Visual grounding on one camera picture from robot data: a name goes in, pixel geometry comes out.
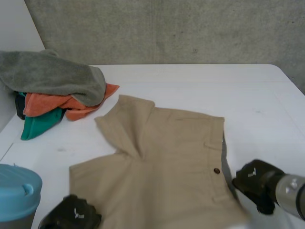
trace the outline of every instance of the gray wall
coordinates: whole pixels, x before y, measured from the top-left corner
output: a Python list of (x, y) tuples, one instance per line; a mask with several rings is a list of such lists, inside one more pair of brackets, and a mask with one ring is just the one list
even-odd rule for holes
[[(41, 51), (43, 44), (23, 0), (0, 0), (0, 50)], [(14, 96), (0, 82), (0, 131), (16, 113)]]
[(305, 0), (26, 0), (46, 48), (87, 64), (271, 63), (305, 92)]

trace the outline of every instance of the white wall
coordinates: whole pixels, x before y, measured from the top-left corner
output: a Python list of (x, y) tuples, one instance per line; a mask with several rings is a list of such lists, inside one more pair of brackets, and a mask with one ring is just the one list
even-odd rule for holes
[[(0, 50), (43, 49), (44, 46), (24, 1), (0, 0)], [(16, 113), (14, 96), (4, 88), (0, 82), (0, 131)]]

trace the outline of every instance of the orange towel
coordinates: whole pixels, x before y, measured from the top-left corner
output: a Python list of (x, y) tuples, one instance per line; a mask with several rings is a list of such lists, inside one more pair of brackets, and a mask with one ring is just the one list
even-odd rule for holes
[(38, 93), (27, 93), (25, 97), (25, 108), (23, 113), (27, 117), (43, 115), (56, 107), (68, 109), (66, 117), (71, 121), (84, 118), (88, 113), (97, 110), (101, 104), (119, 88), (118, 85), (106, 84), (106, 92), (103, 101), (96, 106), (85, 106), (74, 99), (71, 95), (47, 95)]

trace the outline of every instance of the cloth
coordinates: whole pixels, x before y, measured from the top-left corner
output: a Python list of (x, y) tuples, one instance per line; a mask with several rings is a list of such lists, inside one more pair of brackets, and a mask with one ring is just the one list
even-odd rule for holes
[(25, 115), (23, 114), (23, 110), (25, 107), (25, 96), (21, 95), (21, 94), (16, 94), (15, 97), (15, 106), (16, 106), (16, 111), (17, 111), (17, 116), (24, 120), (25, 119)]
[(107, 98), (116, 92), (118, 88), (118, 85), (107, 83), (103, 101), (99, 105), (92, 107), (87, 107), (81, 104), (70, 95), (60, 96), (27, 93), (23, 113), (28, 117), (37, 117), (55, 109), (56, 107), (60, 107), (68, 109), (66, 111), (66, 117), (69, 120), (76, 121), (84, 118), (90, 112), (97, 110)]
[(99, 68), (45, 52), (0, 51), (0, 81), (17, 92), (71, 94), (85, 106), (100, 104), (106, 88)]
[(38, 117), (25, 117), (21, 140), (30, 140), (43, 134), (48, 129), (60, 123), (65, 110), (55, 108)]
[(99, 229), (222, 229), (248, 221), (222, 174), (222, 117), (120, 95), (96, 123), (118, 150), (71, 166), (70, 192), (103, 215)]

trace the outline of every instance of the white logo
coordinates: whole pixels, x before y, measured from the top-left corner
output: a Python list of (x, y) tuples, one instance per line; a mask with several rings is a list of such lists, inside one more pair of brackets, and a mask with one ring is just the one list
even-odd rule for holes
[(79, 218), (79, 219), (85, 218), (85, 215), (80, 215), (76, 212), (76, 208), (74, 208), (74, 214), (75, 214), (75, 218)]
[(252, 176), (255, 176), (255, 175), (256, 175), (256, 169), (254, 168), (253, 173), (249, 173), (249, 174), (248, 174), (248, 177), (252, 177)]

